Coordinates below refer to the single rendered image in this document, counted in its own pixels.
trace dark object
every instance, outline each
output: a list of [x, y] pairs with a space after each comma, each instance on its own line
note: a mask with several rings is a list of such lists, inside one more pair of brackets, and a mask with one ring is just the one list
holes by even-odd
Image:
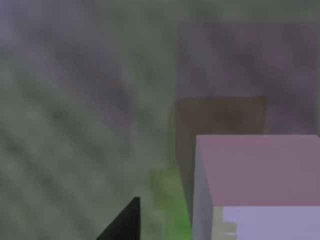
[[140, 240], [140, 197], [135, 197], [96, 240]]

